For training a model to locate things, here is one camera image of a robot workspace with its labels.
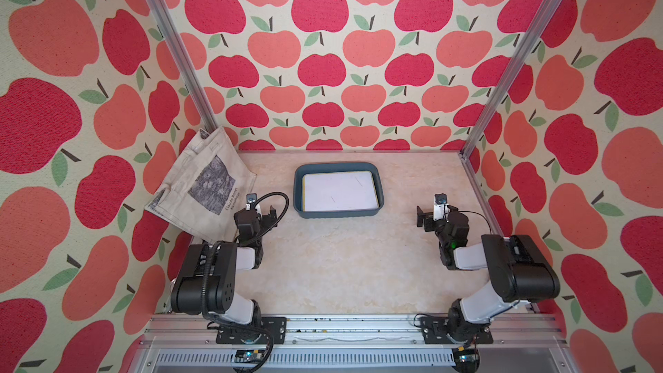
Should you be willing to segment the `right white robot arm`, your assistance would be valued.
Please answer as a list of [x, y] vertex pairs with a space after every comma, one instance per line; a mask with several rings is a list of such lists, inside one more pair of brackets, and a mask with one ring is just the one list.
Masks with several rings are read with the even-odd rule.
[[418, 207], [416, 213], [416, 225], [438, 238], [447, 269], [488, 270], [489, 280], [480, 290], [449, 308], [441, 328], [449, 340], [465, 343], [489, 328], [497, 315], [559, 295], [559, 278], [530, 236], [484, 234], [480, 243], [468, 245], [469, 219], [456, 207], [436, 204], [431, 212]]

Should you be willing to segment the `yellow framed whiteboard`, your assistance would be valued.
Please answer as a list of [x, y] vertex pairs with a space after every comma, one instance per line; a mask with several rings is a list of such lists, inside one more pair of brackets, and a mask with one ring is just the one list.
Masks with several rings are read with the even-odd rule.
[[378, 207], [376, 186], [369, 170], [305, 174], [302, 179], [304, 212], [352, 212]]

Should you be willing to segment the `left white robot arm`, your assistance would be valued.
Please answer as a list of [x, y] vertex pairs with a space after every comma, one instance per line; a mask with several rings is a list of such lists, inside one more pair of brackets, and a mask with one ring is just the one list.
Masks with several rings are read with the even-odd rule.
[[213, 245], [197, 243], [186, 253], [171, 293], [175, 313], [201, 315], [207, 321], [243, 326], [254, 332], [262, 326], [255, 300], [236, 292], [239, 272], [258, 269], [263, 259], [262, 237], [277, 221], [276, 209], [261, 214], [247, 207], [234, 215], [239, 238]]

